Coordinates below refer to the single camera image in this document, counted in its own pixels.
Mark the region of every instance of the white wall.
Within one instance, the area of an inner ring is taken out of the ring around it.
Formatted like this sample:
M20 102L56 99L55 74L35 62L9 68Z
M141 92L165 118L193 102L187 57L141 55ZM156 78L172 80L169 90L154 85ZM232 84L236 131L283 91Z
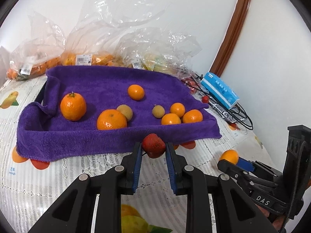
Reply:
M203 50L194 58L194 70L210 68L229 25L237 0L165 0L171 3L158 21L149 23L197 36ZM33 10L58 24L66 35L75 26L83 0L20 0L0 28L0 45L13 51L30 37L27 15Z
M252 0L222 79L282 170L287 126L311 127L311 33L289 0Z

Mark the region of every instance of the lace tablecloth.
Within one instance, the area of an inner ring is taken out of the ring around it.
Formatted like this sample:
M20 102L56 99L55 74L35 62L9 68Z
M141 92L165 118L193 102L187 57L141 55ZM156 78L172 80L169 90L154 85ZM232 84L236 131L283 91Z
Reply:
M125 155L102 154L50 163L31 160L15 163L12 152L20 112L36 98L45 81L46 76L25 82L7 81L0 89L0 103L10 93L18 92L17 104L0 108L0 209L16 232L27 232L81 173L90 176L103 174L119 165ZM221 173L217 169L220 155L225 150L236 149L243 158L274 166L252 131L239 125L229 126L212 110L207 111L216 117L222 138L197 140L192 150L179 146L176 153L183 155L188 164L206 174L218 176ZM150 225L185 232L187 198L173 194L164 155L157 160L143 157L138 189L133 196L123 195L121 203L134 207Z

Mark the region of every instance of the clear plastic bag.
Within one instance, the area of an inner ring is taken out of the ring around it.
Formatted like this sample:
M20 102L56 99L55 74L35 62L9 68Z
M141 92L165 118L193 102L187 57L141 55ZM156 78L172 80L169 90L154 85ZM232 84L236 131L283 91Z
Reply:
M129 27L157 19L164 0L86 0L66 39L63 65L112 65L110 45Z
M201 51L191 35L145 28L125 34L114 51L114 66L146 69L179 79L192 73L191 57Z
M10 53L3 46L0 47L0 88L6 81L6 73L10 67Z
M39 13L29 16L31 39L24 41L10 54L7 77L16 81L35 78L60 65L65 37L59 26Z

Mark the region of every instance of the printed leaf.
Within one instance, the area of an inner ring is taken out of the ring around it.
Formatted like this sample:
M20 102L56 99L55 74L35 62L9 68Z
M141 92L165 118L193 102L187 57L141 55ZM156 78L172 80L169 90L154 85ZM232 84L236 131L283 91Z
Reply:
M148 226L149 233L170 233L172 231L173 231L172 229L162 228L154 225Z
M19 104L18 104L17 100L13 101L12 106L18 106L18 105Z

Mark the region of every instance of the blue gripper pad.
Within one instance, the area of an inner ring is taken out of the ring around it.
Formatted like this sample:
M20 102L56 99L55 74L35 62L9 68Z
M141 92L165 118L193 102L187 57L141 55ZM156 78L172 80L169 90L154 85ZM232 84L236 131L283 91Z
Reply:
M137 152L137 157L135 161L134 171L133 171L133 192L136 192L139 182L139 174L140 174L140 167L142 165L142 144L139 145L139 149Z
M238 158L238 162L236 165L245 170L246 172L252 172L255 169L252 163L240 157Z
M176 171L174 168L171 152L169 150L168 145L166 145L165 158L166 158L166 164L167 164L167 171L169 172L169 181L171 183L171 189L173 190L173 193L176 194L176 191L177 191Z

